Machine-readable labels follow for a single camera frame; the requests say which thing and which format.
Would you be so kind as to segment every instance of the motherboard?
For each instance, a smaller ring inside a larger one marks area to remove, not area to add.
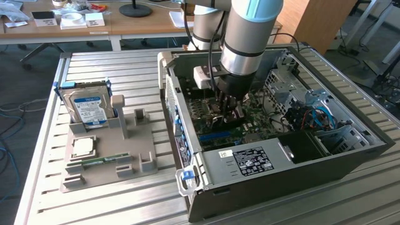
[[[203,97],[188,98],[187,105],[204,151],[267,140],[283,132],[283,128],[276,129],[271,123],[272,118],[264,111],[256,91],[248,93],[239,105],[243,119],[232,123],[220,119],[223,116],[213,94],[208,90],[192,90],[191,96],[196,92],[204,92]]]

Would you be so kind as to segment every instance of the metal table slats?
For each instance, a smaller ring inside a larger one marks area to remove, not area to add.
[[[69,115],[56,101],[28,224],[188,224],[175,181],[175,163],[157,88],[157,53],[163,50],[75,53],[65,60],[68,80],[109,77],[125,96],[125,112],[149,112],[159,173],[63,194],[59,191]],[[307,49],[301,55],[395,141],[400,123],[347,77]],[[317,82],[301,71],[312,88]],[[391,224],[400,220],[400,143],[345,178],[199,224]]]

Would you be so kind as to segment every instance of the chair wheel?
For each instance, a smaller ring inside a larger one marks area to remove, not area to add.
[[[92,48],[92,47],[95,47],[95,44],[93,44],[93,42],[91,42],[91,41],[87,41],[87,46],[88,46],[88,47],[91,47],[91,48]]]
[[[17,45],[19,49],[21,50],[27,50],[27,46],[25,45]]]
[[[143,40],[143,41],[140,41],[140,44],[141,44],[143,46],[148,46],[148,41],[147,41],[147,40]]]
[[[24,70],[32,70],[32,65],[31,64],[23,64]]]

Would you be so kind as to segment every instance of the white label sticker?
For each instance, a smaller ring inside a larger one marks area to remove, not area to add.
[[[24,21],[24,22],[7,22],[4,23],[7,27],[19,27],[19,26],[23,26],[23,25],[28,25],[28,23]]]
[[[95,32],[89,32],[89,34],[108,34],[107,31],[95,31]]]
[[[221,158],[233,156],[232,150],[220,151],[219,154]]]
[[[84,97],[73,100],[81,122],[87,125],[99,125],[105,123],[107,116],[104,109],[100,107],[100,97]]]

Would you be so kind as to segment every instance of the white box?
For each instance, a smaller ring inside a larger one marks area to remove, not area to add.
[[[64,22],[61,20],[61,22],[60,22],[60,28],[61,28],[61,30],[68,30],[68,29],[88,28],[88,26],[87,26],[87,23],[85,23],[85,21],[83,19],[77,23],[68,23],[68,22]]]
[[[43,11],[43,12],[31,12],[33,16],[33,20],[36,26],[45,27],[45,26],[56,26],[57,21],[53,12]]]
[[[103,13],[88,13],[85,14],[85,21],[88,27],[105,26]]]
[[[37,27],[56,26],[57,21],[56,18],[52,19],[35,19],[35,23]]]

